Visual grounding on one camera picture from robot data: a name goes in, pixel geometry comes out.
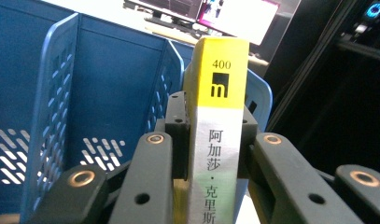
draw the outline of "yellow label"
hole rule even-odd
[[[193,62],[197,67],[192,67],[192,72],[198,76],[195,104],[243,108],[248,42],[235,37],[209,37],[198,42],[194,52],[192,60],[197,61]]]

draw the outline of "chinese character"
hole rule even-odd
[[[212,140],[216,140],[217,142],[221,142],[222,132],[223,132],[222,130],[221,131],[210,130],[209,142],[211,142]]]
[[[206,202],[204,203],[204,208],[208,209],[209,211],[216,211],[215,205],[216,200],[206,199]]]
[[[221,152],[221,147],[214,147],[213,144],[210,144],[209,154],[207,156],[219,157]]]
[[[205,198],[217,198],[216,189],[217,187],[213,187],[213,186],[206,187],[207,195]]]
[[[214,219],[216,214],[214,212],[205,212],[204,213],[204,223],[214,224]]]
[[[217,168],[219,168],[219,166],[220,166],[219,161],[220,160],[218,160],[216,158],[210,158],[207,160],[208,160],[208,163],[207,163],[207,170],[208,171],[216,170]]]

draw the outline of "blue glowing ring light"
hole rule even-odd
[[[372,4],[368,9],[367,9],[367,12],[366,12],[366,15],[370,18],[370,19],[375,19],[376,17],[378,17],[380,14],[380,3],[374,3]]]

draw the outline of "brass screw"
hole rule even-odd
[[[282,139],[273,134],[265,135],[264,141],[272,145],[279,145],[280,143],[282,143]]]
[[[79,171],[70,175],[68,178],[68,184],[71,187],[80,188],[91,183],[94,177],[95,173],[93,171]]]
[[[163,142],[163,136],[160,134],[153,134],[147,138],[147,141],[151,144],[159,144]]]
[[[362,171],[352,171],[350,172],[350,176],[362,185],[372,188],[377,188],[380,186],[380,181],[375,176],[368,173]]]

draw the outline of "blue plastic crate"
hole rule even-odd
[[[26,220],[70,167],[110,171],[130,160],[181,89],[183,69],[164,38],[0,0],[0,214]]]

